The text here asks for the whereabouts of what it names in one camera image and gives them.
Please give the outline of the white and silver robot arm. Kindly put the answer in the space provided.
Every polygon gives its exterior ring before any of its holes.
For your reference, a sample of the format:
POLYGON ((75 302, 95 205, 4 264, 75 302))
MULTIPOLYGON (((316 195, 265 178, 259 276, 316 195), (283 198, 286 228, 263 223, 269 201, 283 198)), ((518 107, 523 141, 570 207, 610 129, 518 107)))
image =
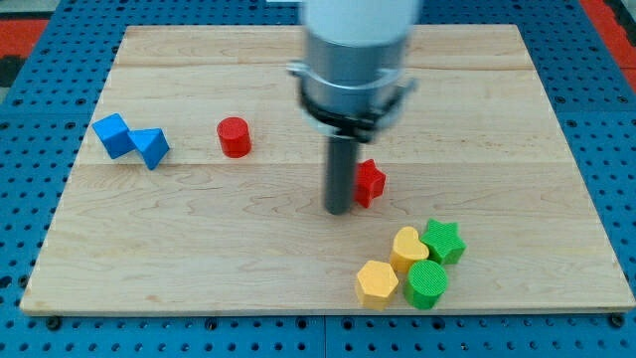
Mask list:
POLYGON ((370 142, 399 117, 415 81, 402 80, 406 47, 419 0, 306 0, 298 100, 316 130, 370 142))

